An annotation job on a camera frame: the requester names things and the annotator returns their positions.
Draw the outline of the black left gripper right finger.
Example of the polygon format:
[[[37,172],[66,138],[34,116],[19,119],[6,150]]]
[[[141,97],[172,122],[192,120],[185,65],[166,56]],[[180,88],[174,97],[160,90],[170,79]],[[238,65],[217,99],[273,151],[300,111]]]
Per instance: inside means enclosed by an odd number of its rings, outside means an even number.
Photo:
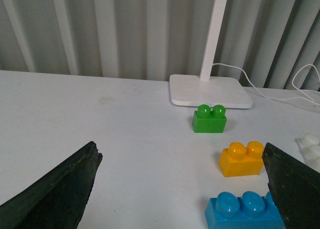
[[[268,188],[287,229],[320,227],[320,173],[271,143],[262,160]]]

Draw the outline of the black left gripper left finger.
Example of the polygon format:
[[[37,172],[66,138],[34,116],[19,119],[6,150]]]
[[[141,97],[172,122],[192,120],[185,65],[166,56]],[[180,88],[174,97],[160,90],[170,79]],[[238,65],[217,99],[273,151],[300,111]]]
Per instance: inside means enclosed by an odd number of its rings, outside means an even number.
[[[90,141],[0,206],[2,229],[76,229],[103,155]]]

